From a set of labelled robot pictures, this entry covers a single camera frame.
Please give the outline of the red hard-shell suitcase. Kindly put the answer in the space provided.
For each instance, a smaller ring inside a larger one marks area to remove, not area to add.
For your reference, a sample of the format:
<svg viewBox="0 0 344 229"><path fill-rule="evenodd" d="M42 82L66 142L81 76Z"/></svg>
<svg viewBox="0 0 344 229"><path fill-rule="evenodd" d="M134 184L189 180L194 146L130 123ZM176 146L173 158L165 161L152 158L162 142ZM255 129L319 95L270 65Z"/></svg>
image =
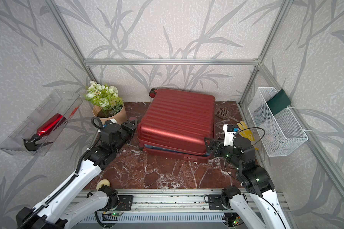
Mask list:
<svg viewBox="0 0 344 229"><path fill-rule="evenodd" d="M153 99L137 128L143 151L168 158L207 163L204 140L215 136L216 99L209 94L151 89Z"/></svg>

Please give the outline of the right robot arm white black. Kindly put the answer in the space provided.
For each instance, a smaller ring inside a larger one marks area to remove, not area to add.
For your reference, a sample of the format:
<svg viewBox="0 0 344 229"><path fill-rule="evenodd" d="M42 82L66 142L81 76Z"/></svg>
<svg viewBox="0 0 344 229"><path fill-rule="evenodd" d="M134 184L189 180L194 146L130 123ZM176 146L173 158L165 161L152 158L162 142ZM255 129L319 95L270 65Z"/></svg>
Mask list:
<svg viewBox="0 0 344 229"><path fill-rule="evenodd" d="M236 178L256 204L260 214L249 206L236 186L222 190L222 203L231 209L249 229L289 229L290 225L278 200L274 184L267 171L257 165L255 149L247 138L237 137L232 145L221 140L205 138L207 152L221 156L237 170Z"/></svg>

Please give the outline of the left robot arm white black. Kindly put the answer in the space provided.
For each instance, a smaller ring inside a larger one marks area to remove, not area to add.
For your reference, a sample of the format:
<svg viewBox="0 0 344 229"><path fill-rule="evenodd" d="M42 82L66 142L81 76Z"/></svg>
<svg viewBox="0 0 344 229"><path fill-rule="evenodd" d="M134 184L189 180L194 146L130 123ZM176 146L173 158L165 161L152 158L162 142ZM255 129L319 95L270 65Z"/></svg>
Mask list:
<svg viewBox="0 0 344 229"><path fill-rule="evenodd" d="M138 125L136 118L118 124L102 123L98 117L93 117L91 122L97 133L75 171L33 208L20 210L16 215L19 229L70 229L91 213L119 206L118 192L109 185L101 185L96 193L69 207L83 188L116 158L122 147L131 142Z"/></svg>

